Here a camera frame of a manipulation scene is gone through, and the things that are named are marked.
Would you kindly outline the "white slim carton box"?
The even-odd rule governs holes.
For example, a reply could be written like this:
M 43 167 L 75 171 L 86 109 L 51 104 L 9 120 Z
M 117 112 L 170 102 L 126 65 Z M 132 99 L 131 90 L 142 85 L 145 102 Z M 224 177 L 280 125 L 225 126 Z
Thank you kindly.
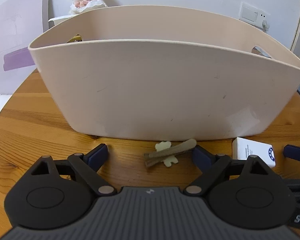
M 232 158 L 247 160 L 250 155 L 257 155 L 271 168 L 276 166 L 272 145 L 237 137 L 232 142 Z

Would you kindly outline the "beige plastic storage basket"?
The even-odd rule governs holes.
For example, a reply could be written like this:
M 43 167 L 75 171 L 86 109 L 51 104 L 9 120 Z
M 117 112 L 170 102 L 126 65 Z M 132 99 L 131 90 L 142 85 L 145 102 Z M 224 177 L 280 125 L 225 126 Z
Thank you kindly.
M 68 41 L 76 34 L 81 42 Z M 29 44 L 77 132 L 182 141 L 262 133 L 300 86 L 300 59 L 234 18 L 161 5 L 88 11 Z

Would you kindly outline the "gold foil snack box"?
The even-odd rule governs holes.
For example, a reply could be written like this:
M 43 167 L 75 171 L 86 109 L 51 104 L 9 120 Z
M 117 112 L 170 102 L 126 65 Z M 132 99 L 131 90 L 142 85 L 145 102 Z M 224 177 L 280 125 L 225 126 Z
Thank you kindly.
M 54 18 L 50 18 L 48 21 L 49 24 L 49 29 L 51 29 L 52 27 L 54 27 L 55 25 L 58 25 L 72 17 L 74 17 L 75 15 L 65 15 L 65 16 L 59 16 L 59 17 L 54 17 Z M 68 43 L 71 42 L 81 42 L 82 41 L 82 37 L 79 34 L 76 34 L 74 37 L 72 37 Z

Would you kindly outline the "pink purple headboard panel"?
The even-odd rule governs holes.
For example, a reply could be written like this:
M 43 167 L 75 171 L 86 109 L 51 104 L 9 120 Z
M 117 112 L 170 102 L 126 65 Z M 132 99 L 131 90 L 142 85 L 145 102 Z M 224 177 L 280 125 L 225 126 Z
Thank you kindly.
M 0 94 L 13 94 L 34 71 L 29 44 L 49 28 L 49 0 L 0 0 Z

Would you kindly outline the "white wall switch socket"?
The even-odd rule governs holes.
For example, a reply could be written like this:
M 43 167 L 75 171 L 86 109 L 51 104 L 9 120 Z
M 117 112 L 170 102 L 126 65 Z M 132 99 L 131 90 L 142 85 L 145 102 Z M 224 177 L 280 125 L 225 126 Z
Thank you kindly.
M 265 33 L 270 28 L 269 14 L 261 9 L 258 9 L 248 3 L 242 2 L 239 10 L 239 20 L 248 23 Z

